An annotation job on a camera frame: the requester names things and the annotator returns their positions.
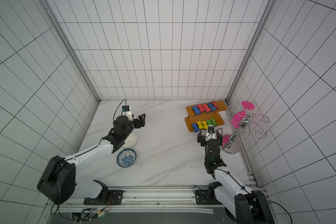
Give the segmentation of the red top eraser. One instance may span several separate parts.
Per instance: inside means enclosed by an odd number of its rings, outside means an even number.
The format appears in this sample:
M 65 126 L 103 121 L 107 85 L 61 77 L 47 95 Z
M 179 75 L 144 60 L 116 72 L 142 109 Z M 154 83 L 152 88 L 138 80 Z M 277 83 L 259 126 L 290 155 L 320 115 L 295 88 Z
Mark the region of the red top eraser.
M 219 109 L 219 104 L 216 101 L 211 102 L 216 109 Z
M 209 106 L 207 104 L 202 104 L 202 107 L 204 108 L 206 113 L 211 112 L 211 109 L 209 108 Z
M 205 112 L 205 109 L 201 104 L 198 104 L 197 107 L 198 107 L 198 109 L 200 110 L 201 113 Z

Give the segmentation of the orange two-tier shelf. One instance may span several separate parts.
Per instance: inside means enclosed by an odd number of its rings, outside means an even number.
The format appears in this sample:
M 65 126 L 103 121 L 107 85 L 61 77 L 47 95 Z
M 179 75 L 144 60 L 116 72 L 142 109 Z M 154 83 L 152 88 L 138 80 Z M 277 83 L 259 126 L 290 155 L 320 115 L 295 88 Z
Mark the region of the orange two-tier shelf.
M 211 118 L 214 118 L 218 126 L 222 126 L 225 124 L 224 119 L 219 114 L 221 111 L 227 110 L 227 105 L 224 101 L 218 100 L 217 104 L 219 105 L 219 108 L 213 112 L 203 112 L 200 115 L 195 115 L 193 112 L 193 105 L 186 107 L 186 111 L 188 113 L 188 116 L 184 118 L 187 129 L 189 132 L 194 132 L 193 127 L 191 126 L 193 123 L 196 123 L 197 121 L 207 121 Z

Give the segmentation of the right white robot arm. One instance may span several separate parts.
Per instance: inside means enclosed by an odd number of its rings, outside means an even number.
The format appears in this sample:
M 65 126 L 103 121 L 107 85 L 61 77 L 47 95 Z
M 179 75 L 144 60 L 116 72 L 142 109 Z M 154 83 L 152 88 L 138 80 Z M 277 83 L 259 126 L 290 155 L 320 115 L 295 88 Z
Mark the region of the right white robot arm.
M 206 190 L 193 190 L 197 205 L 223 205 L 225 213 L 236 224 L 274 224 L 266 196 L 239 181 L 220 157 L 223 136 L 214 131 L 201 130 L 197 142 L 204 147 L 204 166 L 215 182 Z

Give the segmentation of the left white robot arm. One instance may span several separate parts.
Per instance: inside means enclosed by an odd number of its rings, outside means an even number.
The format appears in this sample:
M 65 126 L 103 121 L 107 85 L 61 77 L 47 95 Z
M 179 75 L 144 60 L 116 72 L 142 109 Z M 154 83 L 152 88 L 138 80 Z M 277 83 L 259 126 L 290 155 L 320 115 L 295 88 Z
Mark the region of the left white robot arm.
M 113 121 L 113 128 L 99 143 L 67 157 L 52 157 L 38 181 L 37 190 L 56 205 L 76 198 L 83 198 L 85 205 L 120 204 L 116 199 L 119 192 L 109 190 L 107 185 L 93 178 L 80 183 L 76 176 L 97 160 L 121 149 L 134 129 L 145 126 L 145 116 L 143 113 L 134 118 L 131 112 L 126 112 Z

